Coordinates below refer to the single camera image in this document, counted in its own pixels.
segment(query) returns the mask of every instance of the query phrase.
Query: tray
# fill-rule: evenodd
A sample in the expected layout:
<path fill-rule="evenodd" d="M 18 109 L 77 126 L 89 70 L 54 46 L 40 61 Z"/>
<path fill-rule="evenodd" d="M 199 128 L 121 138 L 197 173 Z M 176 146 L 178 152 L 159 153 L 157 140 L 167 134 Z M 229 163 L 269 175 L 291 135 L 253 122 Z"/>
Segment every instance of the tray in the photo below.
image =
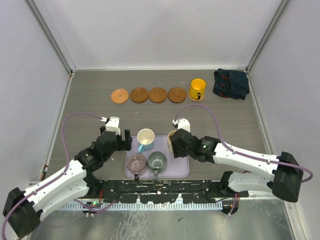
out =
<path fill-rule="evenodd" d="M 156 151 L 165 155 L 167 167 L 163 172 L 158 174 L 158 179 L 181 179 L 187 177 L 190 173 L 189 157 L 174 158 L 174 154 L 168 148 L 167 136 L 155 136 L 154 141 L 154 147 L 150 150 L 145 150 L 142 155 L 146 160 L 148 160 L 151 153 Z M 138 152 L 139 146 L 140 143 L 138 142 L 137 137 L 133 136 L 131 150 L 126 152 L 125 158 L 125 175 L 130 179 L 133 179 L 135 174 L 127 168 L 127 159 L 131 154 L 136 154 Z M 154 173 L 149 169 L 147 169 L 144 174 L 139 175 L 140 179 L 153 179 L 153 177 Z"/>

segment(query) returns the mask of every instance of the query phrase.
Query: white wall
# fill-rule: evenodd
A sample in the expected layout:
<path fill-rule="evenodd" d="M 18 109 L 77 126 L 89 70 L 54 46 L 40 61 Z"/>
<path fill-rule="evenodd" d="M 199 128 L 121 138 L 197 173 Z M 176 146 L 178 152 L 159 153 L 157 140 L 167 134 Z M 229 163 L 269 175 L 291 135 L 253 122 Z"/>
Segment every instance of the white wall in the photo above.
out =
<path fill-rule="evenodd" d="M 280 0 L 35 2 L 78 69 L 215 69 L 248 65 Z"/>
<path fill-rule="evenodd" d="M 251 71 L 273 149 L 292 153 L 314 173 L 302 184 L 298 203 L 315 240 L 320 233 L 319 13 L 319 0 L 291 1 Z"/>
<path fill-rule="evenodd" d="M 2 209 L 9 191 L 39 180 L 68 73 L 25 1 L 0 1 L 0 33 Z"/>

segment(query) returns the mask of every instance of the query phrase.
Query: wooden coaster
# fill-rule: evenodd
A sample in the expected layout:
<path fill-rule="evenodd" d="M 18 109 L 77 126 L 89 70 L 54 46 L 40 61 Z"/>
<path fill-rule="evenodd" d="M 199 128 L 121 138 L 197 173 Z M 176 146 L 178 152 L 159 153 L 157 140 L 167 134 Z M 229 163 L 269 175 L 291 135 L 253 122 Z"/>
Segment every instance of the wooden coaster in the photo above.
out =
<path fill-rule="evenodd" d="M 167 99 L 167 92 L 162 87 L 155 87 L 149 92 L 149 98 L 154 103 L 162 103 Z"/>
<path fill-rule="evenodd" d="M 133 89 L 130 93 L 130 98 L 135 103 L 143 103 L 148 99 L 148 91 L 143 87 L 137 87 Z"/>
<path fill-rule="evenodd" d="M 122 88 L 114 90 L 111 94 L 111 100 L 115 104 L 123 104 L 129 98 L 129 93 Z"/>
<path fill-rule="evenodd" d="M 192 97 L 190 96 L 189 92 L 188 92 L 188 97 L 189 97 L 192 101 L 194 101 L 194 102 L 200 102 L 201 100 L 203 100 L 203 99 L 205 98 L 205 95 L 203 95 L 200 99 L 195 99 L 195 98 L 192 98 Z"/>
<path fill-rule="evenodd" d="M 181 87 L 173 87 L 168 92 L 169 100 L 176 104 L 182 103 L 186 97 L 187 94 Z"/>

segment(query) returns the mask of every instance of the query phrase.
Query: dark blue cloth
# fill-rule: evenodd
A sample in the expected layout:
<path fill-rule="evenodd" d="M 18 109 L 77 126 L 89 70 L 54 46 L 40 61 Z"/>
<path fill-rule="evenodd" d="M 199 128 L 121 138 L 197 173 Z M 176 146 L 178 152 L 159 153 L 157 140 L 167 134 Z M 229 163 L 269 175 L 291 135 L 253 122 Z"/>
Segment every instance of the dark blue cloth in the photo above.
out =
<path fill-rule="evenodd" d="M 223 98 L 246 99 L 249 93 L 249 80 L 243 71 L 224 70 L 214 72 L 213 93 Z"/>

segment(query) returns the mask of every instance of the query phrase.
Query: robotic arm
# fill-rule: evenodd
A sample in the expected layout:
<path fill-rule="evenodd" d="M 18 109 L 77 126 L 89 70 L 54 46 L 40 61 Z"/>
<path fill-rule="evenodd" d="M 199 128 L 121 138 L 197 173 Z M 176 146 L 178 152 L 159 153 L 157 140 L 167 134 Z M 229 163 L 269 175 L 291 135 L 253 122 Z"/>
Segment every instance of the robotic arm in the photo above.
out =
<path fill-rule="evenodd" d="M 102 186 L 93 172 L 101 168 L 115 151 L 131 150 L 130 131 L 124 131 L 125 140 L 122 140 L 119 118 L 112 116 L 110 119 L 102 118 L 102 121 L 105 122 L 105 126 L 100 128 L 101 135 L 90 147 L 80 151 L 70 161 L 67 172 L 52 184 L 30 196 L 9 217 L 8 222 L 19 238 L 31 233 L 43 219 L 64 204 L 83 196 L 96 196 Z M 18 187 L 13 189 L 7 197 L 3 215 L 6 217 L 17 202 L 52 181 L 64 170 L 65 168 L 62 168 L 24 191 Z"/>
<path fill-rule="evenodd" d="M 219 186 L 226 196 L 232 197 L 235 193 L 242 191 L 263 191 L 273 193 L 287 202 L 298 201 L 303 171 L 270 163 L 270 161 L 285 162 L 298 166 L 299 164 L 290 153 L 282 152 L 281 156 L 267 155 L 227 144 L 233 150 L 230 151 L 217 138 L 204 136 L 198 139 L 191 135 L 190 123 L 184 118 L 172 121 L 172 124 L 178 128 L 170 137 L 174 158 L 188 155 L 201 163 L 226 164 L 249 172 L 224 172 Z M 257 161 L 236 152 L 262 158 L 266 162 Z"/>

